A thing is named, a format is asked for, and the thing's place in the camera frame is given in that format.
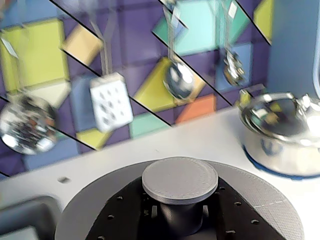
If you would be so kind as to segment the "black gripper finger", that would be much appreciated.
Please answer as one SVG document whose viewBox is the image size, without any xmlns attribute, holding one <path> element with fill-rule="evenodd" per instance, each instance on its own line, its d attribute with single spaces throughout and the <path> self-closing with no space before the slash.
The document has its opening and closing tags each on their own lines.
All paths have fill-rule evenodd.
<svg viewBox="0 0 320 240">
<path fill-rule="evenodd" d="M 95 220 L 97 240 L 171 240 L 160 203 L 132 181 L 110 197 Z"/>
<path fill-rule="evenodd" d="M 254 208 L 226 181 L 204 201 L 207 218 L 198 240 L 283 240 Z"/>
</svg>

